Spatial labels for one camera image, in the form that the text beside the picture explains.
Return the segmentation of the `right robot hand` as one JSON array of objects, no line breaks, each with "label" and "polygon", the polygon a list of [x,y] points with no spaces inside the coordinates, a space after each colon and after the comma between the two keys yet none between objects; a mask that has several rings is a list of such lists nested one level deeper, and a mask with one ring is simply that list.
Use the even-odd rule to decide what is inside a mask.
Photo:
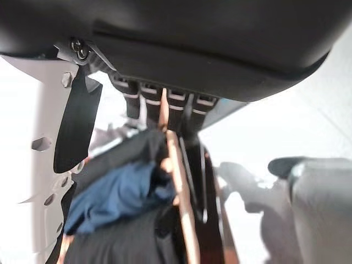
[{"label": "right robot hand", "polygon": [[251,102],[306,79],[351,1],[1,1],[1,263],[58,260],[102,85]]}]

